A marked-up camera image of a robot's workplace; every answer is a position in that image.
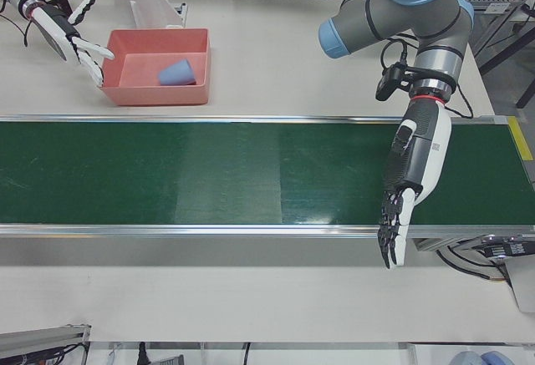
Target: floor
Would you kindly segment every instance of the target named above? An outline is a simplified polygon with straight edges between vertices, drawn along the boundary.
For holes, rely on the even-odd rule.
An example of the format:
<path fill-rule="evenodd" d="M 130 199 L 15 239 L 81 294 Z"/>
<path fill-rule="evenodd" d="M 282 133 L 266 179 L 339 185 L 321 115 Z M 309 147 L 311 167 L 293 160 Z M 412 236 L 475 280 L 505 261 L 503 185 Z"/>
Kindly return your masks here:
<path fill-rule="evenodd" d="M 480 31 L 487 24 L 488 19 L 485 16 L 476 18 L 473 38 L 477 38 Z M 495 39 L 500 40 L 511 35 L 512 25 L 509 24 L 504 27 Z M 517 36 L 487 48 L 476 58 L 477 63 L 481 66 L 533 26 L 535 26 L 535 23 L 530 22 Z M 510 59 L 495 67 L 483 76 L 483 82 L 495 113 L 516 116 L 530 150 L 535 153 L 535 98 L 524 109 L 517 109 L 515 105 L 527 86 L 535 78 L 535 66 L 533 66 L 533 63 L 535 63 L 535 43 L 526 46 Z M 535 183 L 535 161 L 526 161 L 524 164 L 531 181 Z"/>

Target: black connector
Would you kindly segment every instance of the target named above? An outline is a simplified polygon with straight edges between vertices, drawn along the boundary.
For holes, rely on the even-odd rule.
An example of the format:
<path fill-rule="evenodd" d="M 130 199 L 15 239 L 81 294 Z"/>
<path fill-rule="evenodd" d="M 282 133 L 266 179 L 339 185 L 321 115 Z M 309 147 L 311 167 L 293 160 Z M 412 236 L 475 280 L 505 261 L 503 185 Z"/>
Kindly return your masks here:
<path fill-rule="evenodd" d="M 397 89 L 403 89 L 401 83 L 405 77 L 407 65 L 401 62 L 392 64 L 383 72 L 383 78 L 377 85 L 375 98 L 381 102 L 386 101 Z"/>
<path fill-rule="evenodd" d="M 137 356 L 137 365 L 149 365 L 150 359 L 147 356 L 147 350 L 145 348 L 145 343 L 140 342 L 140 350 Z"/>

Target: robotic arm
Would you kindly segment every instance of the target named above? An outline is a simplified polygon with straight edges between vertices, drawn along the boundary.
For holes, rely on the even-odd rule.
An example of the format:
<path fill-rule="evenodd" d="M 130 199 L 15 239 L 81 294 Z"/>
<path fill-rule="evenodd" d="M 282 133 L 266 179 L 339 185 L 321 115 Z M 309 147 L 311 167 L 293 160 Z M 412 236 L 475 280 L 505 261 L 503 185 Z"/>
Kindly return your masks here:
<path fill-rule="evenodd" d="M 69 64 L 82 64 L 95 83 L 102 85 L 102 70 L 90 53 L 97 53 L 109 59 L 113 59 L 114 55 L 107 48 L 82 39 L 74 27 L 82 22 L 95 0 L 83 0 L 74 12 L 67 0 L 3 0 L 0 12 L 6 2 L 10 2 L 21 16 L 36 24 L 61 59 Z"/>
<path fill-rule="evenodd" d="M 472 23 L 473 8 L 464 0 L 343 0 L 339 13 L 320 26 L 319 41 L 330 58 L 407 29 L 418 39 L 414 67 L 402 56 L 385 69 L 376 94 L 387 100 L 399 88 L 410 96 L 383 177 L 378 239 L 389 268 L 390 262 L 403 265 L 412 210 L 439 180 L 451 133 L 445 104 L 456 90 Z"/>

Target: yellow marker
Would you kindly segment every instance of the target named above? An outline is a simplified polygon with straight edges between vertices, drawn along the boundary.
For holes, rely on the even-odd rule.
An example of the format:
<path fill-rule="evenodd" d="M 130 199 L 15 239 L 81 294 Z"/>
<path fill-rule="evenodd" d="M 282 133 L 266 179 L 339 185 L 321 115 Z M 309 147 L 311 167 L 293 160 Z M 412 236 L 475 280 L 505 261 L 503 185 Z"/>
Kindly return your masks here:
<path fill-rule="evenodd" d="M 508 116 L 507 122 L 509 123 L 509 129 L 511 130 L 512 137 L 517 145 L 518 153 L 522 160 L 533 160 L 533 155 L 529 146 L 527 146 L 526 138 L 520 129 L 520 124 L 515 116 Z"/>

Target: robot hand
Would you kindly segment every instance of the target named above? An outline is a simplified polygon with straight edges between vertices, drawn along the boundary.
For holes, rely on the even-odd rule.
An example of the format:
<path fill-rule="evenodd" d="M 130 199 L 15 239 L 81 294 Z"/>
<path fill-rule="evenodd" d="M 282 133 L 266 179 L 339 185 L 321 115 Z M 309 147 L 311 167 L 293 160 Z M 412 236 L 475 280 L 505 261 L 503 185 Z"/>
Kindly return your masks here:
<path fill-rule="evenodd" d="M 95 0 L 83 0 L 73 11 L 64 4 L 65 0 L 8 0 L 21 15 L 35 23 L 48 44 L 60 58 L 69 64 L 81 64 L 98 86 L 103 83 L 100 66 L 91 58 L 90 53 L 97 53 L 113 59 L 114 55 L 107 48 L 81 38 L 74 25 L 84 19 Z"/>
<path fill-rule="evenodd" d="M 32 10 L 29 19 L 38 26 L 48 44 L 63 60 L 67 63 L 80 63 L 100 87 L 104 82 L 104 75 L 90 53 L 97 53 L 109 59 L 113 59 L 114 55 L 107 48 L 82 39 L 74 27 L 82 22 L 94 1 L 83 0 L 69 17 L 55 6 L 44 4 Z"/>
<path fill-rule="evenodd" d="M 386 267 L 402 266 L 405 239 L 415 205 L 436 187 L 451 134 L 450 116 L 440 99 L 415 96 L 386 161 L 384 197 L 377 234 Z"/>

